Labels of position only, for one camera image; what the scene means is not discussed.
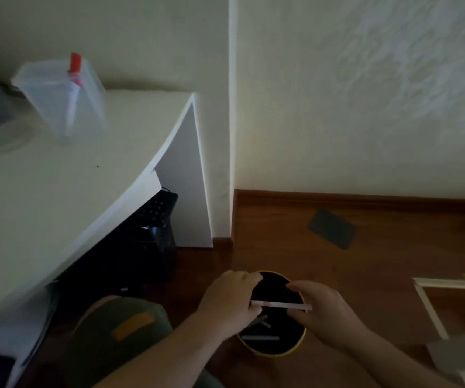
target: wooden floor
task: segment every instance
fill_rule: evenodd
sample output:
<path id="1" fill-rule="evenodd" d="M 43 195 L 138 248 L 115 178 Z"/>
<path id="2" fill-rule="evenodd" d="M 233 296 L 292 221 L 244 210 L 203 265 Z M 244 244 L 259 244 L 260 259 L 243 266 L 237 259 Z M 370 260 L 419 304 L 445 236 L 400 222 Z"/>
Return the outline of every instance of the wooden floor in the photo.
<path id="1" fill-rule="evenodd" d="M 329 209 L 357 227 L 348 250 L 307 229 L 318 208 Z M 423 345 L 438 336 L 411 278 L 462 278 L 465 273 L 463 213 L 245 198 L 236 207 L 235 238 L 234 251 L 180 250 L 173 280 L 147 286 L 145 297 L 163 304 L 177 326 L 224 270 L 269 269 L 292 280 L 315 280 L 338 289 L 369 328 L 429 364 Z M 439 299 L 444 323 L 465 327 L 452 321 L 464 320 L 465 311 L 447 313 L 449 297 L 437 297 L 437 303 Z M 455 297 L 453 305 L 462 302 Z M 69 329 L 68 324 L 52 328 L 20 388 L 62 386 L 57 358 Z M 295 352 L 278 359 L 255 356 L 236 338 L 229 339 L 210 360 L 209 370 L 230 388 L 378 386 L 354 360 L 309 333 Z"/>

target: white wall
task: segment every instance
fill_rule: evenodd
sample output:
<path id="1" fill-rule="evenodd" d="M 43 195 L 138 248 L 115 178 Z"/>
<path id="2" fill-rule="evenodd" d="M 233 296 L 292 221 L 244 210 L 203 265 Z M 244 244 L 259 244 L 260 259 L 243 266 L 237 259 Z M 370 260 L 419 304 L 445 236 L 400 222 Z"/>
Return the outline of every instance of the white wall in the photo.
<path id="1" fill-rule="evenodd" d="M 0 79 L 71 51 L 107 88 L 199 94 L 213 236 L 229 236 L 228 0 L 0 0 Z"/>
<path id="2" fill-rule="evenodd" d="M 236 188 L 465 198 L 465 0 L 239 0 Z"/>

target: right hand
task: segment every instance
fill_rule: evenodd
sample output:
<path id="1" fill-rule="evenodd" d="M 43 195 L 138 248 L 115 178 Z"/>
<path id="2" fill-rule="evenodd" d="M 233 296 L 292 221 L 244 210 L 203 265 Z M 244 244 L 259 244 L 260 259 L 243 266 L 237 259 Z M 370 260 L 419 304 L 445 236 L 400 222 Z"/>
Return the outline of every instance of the right hand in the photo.
<path id="1" fill-rule="evenodd" d="M 310 299 L 313 310 L 288 309 L 289 316 L 313 332 L 322 342 L 349 351 L 371 331 L 360 321 L 340 293 L 321 283 L 298 280 L 286 285 Z"/>

